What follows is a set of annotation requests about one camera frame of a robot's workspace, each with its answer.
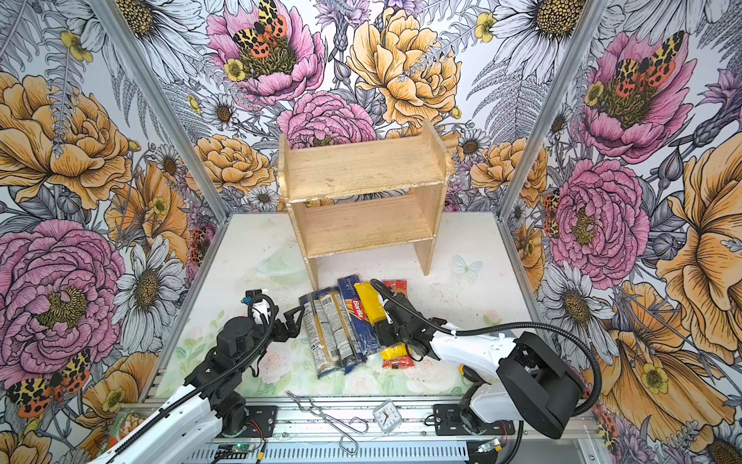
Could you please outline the red spaghetti bag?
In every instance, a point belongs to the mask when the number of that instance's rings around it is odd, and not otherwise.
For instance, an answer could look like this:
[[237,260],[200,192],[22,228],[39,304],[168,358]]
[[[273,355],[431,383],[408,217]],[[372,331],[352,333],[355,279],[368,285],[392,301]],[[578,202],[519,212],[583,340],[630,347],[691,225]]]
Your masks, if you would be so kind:
[[391,305],[386,311],[386,325],[382,326],[381,338],[384,349],[382,351],[384,369],[407,369],[415,366],[413,358],[409,354],[408,346],[401,341],[398,323],[397,307]]

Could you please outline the yellow spaghetti bag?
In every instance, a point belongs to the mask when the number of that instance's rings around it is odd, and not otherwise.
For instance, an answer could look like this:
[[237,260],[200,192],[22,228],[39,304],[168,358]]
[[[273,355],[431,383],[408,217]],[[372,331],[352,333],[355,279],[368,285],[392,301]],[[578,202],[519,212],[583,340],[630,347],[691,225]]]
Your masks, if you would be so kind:
[[391,369],[412,367],[414,362],[408,355],[406,346],[397,340],[379,292],[370,282],[356,283],[354,287],[361,299],[366,317],[381,344],[383,367]]

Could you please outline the blue Barilla spaghetti box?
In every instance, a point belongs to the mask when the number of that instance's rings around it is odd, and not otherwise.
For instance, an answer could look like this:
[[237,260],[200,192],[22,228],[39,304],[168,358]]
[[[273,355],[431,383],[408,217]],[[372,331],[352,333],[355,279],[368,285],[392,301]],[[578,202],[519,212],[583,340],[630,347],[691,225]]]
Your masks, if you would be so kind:
[[381,344],[372,324],[369,322],[364,306],[355,288],[361,280],[357,275],[346,276],[338,281],[339,293],[351,318],[361,355],[368,359],[381,351]]

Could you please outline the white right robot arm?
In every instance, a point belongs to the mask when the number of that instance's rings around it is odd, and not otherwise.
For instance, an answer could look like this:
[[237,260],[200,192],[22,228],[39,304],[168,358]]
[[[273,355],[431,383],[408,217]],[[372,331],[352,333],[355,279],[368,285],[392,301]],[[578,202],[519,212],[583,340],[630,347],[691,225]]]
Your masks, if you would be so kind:
[[[573,417],[597,404],[602,375],[591,348],[560,327],[533,321],[462,330],[426,318],[399,293],[381,298],[394,336],[418,358],[463,367],[471,388],[460,403],[463,424],[479,433],[498,421],[523,421],[540,434],[558,439]],[[593,386],[560,357],[539,334],[569,341],[589,362]]]

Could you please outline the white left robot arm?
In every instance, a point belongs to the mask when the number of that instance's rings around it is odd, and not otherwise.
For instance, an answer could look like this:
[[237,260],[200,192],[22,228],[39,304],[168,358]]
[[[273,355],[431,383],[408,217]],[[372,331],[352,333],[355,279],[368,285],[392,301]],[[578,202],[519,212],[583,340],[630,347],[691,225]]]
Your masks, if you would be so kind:
[[245,399],[237,392],[243,374],[255,369],[272,342],[286,342],[301,332],[302,307],[278,319],[273,305],[228,320],[183,386],[158,410],[95,463],[183,463],[222,434],[236,435],[247,425]]

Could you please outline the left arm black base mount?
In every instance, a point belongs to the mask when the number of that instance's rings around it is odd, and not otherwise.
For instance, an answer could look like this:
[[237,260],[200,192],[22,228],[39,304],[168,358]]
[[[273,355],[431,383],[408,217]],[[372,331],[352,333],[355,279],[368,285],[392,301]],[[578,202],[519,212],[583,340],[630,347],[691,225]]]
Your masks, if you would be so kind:
[[272,438],[276,426],[277,406],[243,406],[222,420],[225,438]]

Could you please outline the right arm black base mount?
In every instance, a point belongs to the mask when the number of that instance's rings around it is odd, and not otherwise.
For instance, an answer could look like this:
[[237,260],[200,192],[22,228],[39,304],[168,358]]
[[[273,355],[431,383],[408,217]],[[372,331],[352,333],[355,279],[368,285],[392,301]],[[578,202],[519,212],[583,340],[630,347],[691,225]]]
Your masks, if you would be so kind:
[[437,436],[514,436],[513,421],[485,423],[469,409],[459,404],[437,403],[433,405],[432,423]]

